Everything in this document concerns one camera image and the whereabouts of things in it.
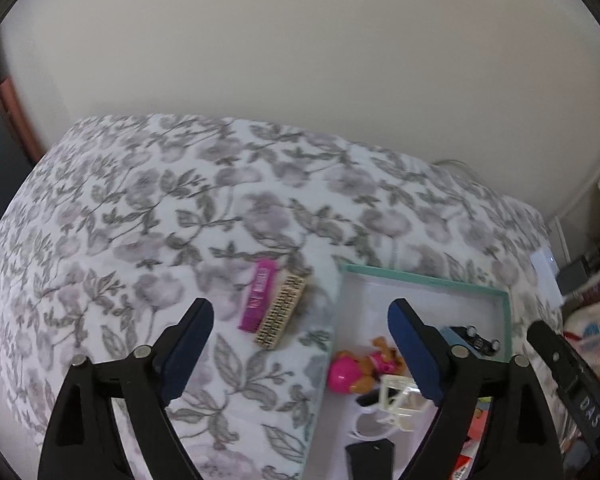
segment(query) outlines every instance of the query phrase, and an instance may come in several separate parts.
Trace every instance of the silver screw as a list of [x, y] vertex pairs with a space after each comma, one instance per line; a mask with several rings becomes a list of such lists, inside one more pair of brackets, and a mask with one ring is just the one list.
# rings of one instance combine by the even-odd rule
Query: silver screw
[[469, 357], [469, 351], [465, 346], [455, 345], [451, 347], [451, 353], [460, 359]]
[[143, 359], [151, 355], [151, 347], [149, 345], [139, 346], [134, 350], [134, 357], [137, 359]]
[[87, 361], [87, 356], [84, 354], [76, 354], [71, 358], [71, 366], [81, 366]]
[[529, 359], [520, 354], [516, 355], [513, 358], [513, 362], [515, 362], [515, 364], [517, 364], [520, 368], [525, 368], [529, 366]]

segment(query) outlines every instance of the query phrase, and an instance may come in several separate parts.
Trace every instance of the floral fabric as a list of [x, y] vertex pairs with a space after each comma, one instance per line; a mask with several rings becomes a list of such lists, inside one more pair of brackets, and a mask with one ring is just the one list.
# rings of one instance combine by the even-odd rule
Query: floral fabric
[[[529, 254], [531, 207], [390, 150], [277, 124], [201, 116], [79, 121], [0, 222], [0, 381], [41, 443], [69, 362], [151, 344], [196, 297], [216, 324], [171, 420], [204, 478], [297, 479], [318, 411], [344, 262], [493, 285], [514, 349], [561, 320]], [[237, 329], [259, 258], [309, 277], [278, 349]], [[377, 305], [383, 316], [387, 305]], [[117, 406], [136, 478], [150, 478]]]

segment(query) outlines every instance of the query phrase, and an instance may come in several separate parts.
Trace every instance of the magenta packet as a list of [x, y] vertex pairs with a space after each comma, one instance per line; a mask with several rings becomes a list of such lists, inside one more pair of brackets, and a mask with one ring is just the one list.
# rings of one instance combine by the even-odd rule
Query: magenta packet
[[278, 272], [274, 260], [258, 260], [256, 272], [251, 283], [247, 306], [238, 327], [244, 332], [256, 333], [269, 307], [269, 295], [273, 280]]

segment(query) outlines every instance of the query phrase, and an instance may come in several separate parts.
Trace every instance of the pink ball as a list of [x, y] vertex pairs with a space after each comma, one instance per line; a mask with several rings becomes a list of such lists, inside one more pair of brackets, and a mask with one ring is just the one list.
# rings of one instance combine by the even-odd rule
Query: pink ball
[[362, 372], [353, 357], [339, 357], [329, 367], [327, 386], [337, 394], [350, 394], [351, 385], [360, 377], [362, 377]]

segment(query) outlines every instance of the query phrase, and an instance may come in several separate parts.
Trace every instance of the wall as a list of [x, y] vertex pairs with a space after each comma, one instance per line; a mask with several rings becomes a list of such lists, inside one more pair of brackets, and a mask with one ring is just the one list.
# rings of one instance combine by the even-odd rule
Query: wall
[[278, 121], [556, 210], [600, 160], [600, 31], [579, 0], [20, 0], [6, 62], [49, 146], [91, 114]]

